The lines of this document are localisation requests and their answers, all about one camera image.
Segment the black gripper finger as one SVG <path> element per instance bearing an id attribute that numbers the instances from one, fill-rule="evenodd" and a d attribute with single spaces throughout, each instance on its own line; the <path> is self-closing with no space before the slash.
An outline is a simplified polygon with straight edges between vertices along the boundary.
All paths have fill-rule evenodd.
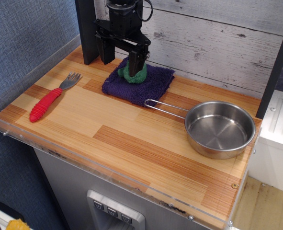
<path id="1" fill-rule="evenodd" d="M 115 46 L 110 39 L 103 37 L 99 33 L 95 37 L 101 61 L 104 65 L 107 65 L 115 59 Z"/>
<path id="2" fill-rule="evenodd" d="M 139 71 L 143 69 L 146 61 L 146 55 L 143 53 L 130 52 L 129 53 L 129 76 L 135 76 Z"/>

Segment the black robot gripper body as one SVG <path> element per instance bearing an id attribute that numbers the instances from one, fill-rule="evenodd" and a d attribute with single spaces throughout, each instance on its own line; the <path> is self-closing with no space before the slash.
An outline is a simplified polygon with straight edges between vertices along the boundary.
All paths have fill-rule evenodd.
<path id="1" fill-rule="evenodd" d="M 96 34 L 110 39 L 115 48 L 128 53 L 137 52 L 148 55 L 151 41 L 141 32 L 143 22 L 142 0 L 108 0 L 109 19 L 96 19 Z"/>

